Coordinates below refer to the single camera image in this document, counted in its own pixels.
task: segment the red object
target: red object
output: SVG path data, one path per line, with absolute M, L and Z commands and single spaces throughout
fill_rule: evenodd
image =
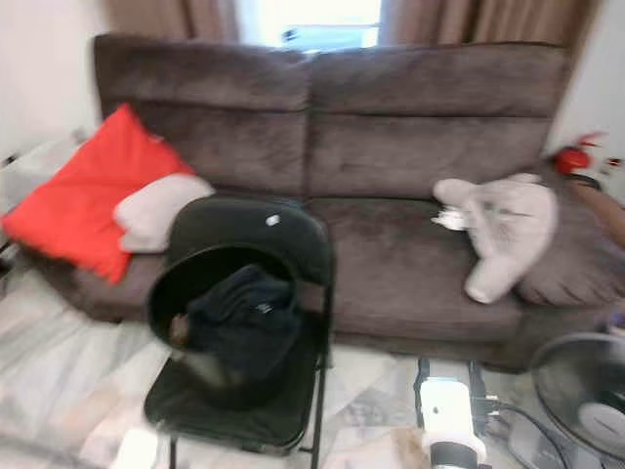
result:
M 594 139 L 603 135 L 604 132 L 595 132 L 582 135 L 573 147 L 566 147 L 556 155 L 556 169 L 561 174 L 571 174 L 575 170 L 585 169 L 592 165 L 593 158 L 585 150 L 587 147 L 599 147 L 593 142 Z
M 57 175 L 6 215 L 6 233 L 44 254 L 120 281 L 129 254 L 115 205 L 173 173 L 193 174 L 161 138 L 150 135 L 130 106 L 119 107 Z

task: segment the brown sofa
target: brown sofa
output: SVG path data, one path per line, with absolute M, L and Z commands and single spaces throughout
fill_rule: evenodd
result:
M 563 51 L 495 44 L 305 55 L 242 46 L 95 39 L 107 116 L 123 102 L 219 191 L 294 197 L 328 225 L 338 256 L 337 338 L 520 368 L 537 346 L 590 330 L 625 295 L 625 262 L 539 152 L 566 75 Z M 550 251 L 490 306 L 463 282 L 465 234 L 430 219 L 435 181 L 531 170 L 558 193 Z M 31 254 L 99 320 L 140 320 L 159 255 L 108 285 Z

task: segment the window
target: window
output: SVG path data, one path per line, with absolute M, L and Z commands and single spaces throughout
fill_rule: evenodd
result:
M 381 0 L 242 0 L 245 42 L 301 51 L 378 43 Z

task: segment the brown curtain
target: brown curtain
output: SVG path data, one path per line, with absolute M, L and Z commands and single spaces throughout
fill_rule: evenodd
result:
M 238 42 L 234 0 L 101 0 L 110 29 L 168 39 Z
M 381 44 L 546 42 L 575 49 L 600 0 L 383 0 Z

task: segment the white stuffed animal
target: white stuffed animal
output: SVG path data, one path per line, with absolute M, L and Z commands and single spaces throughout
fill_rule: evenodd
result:
M 435 184 L 434 195 L 456 207 L 480 260 L 465 284 L 481 303 L 505 295 L 545 252 L 558 222 L 554 193 L 533 174 L 476 185 L 459 179 Z

